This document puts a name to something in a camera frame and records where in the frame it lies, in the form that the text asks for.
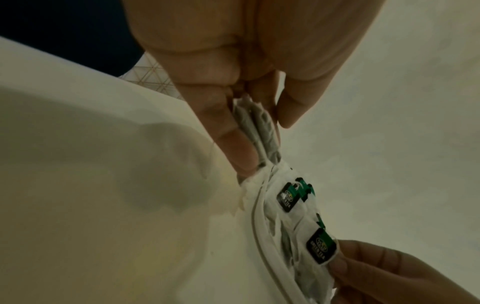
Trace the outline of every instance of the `hand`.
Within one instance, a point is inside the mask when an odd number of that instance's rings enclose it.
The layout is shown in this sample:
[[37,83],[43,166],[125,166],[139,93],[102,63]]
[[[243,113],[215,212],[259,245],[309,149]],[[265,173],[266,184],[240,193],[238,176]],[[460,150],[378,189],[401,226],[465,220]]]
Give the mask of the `hand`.
[[[123,0],[130,30],[243,176],[258,156],[229,102],[248,92],[289,128],[320,98],[383,0]],[[279,71],[285,88],[275,104]]]
[[358,241],[340,241],[330,264],[339,285],[332,304],[479,304],[480,300],[409,254]]

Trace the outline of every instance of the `black and green label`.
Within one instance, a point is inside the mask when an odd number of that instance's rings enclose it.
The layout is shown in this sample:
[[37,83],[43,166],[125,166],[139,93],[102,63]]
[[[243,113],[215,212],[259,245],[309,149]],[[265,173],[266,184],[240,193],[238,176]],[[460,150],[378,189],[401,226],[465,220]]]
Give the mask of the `black and green label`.
[[295,183],[287,183],[276,196],[276,200],[285,212],[290,212],[300,199],[305,202],[309,194],[315,195],[314,188],[299,177],[295,180]]
[[337,244],[325,230],[319,228],[306,242],[306,248],[318,264],[323,264],[333,256]]

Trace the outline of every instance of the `dark blue clothing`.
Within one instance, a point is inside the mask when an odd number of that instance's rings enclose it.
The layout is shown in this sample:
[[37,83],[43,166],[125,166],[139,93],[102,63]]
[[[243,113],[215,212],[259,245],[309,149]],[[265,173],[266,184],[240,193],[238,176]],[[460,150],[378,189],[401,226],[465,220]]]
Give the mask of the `dark blue clothing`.
[[0,36],[113,76],[144,53],[120,0],[3,1]]

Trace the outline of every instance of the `tiled floor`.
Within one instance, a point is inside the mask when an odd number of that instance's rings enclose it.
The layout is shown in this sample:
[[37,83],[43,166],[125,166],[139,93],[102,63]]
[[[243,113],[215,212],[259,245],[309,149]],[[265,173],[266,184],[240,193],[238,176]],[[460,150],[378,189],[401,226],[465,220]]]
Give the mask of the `tiled floor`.
[[133,69],[120,78],[183,100],[171,82],[167,72],[156,62],[153,56],[148,53],[145,53]]

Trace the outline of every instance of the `white surface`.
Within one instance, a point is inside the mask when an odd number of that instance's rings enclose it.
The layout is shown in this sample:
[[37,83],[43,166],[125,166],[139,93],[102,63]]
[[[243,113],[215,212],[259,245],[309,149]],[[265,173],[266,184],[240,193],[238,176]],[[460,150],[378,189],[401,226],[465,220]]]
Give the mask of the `white surface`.
[[[412,253],[476,296],[479,13],[387,2],[281,134],[335,236]],[[208,171],[209,141],[166,124],[204,134],[185,104],[3,40],[0,64],[1,302],[281,302],[225,159]]]

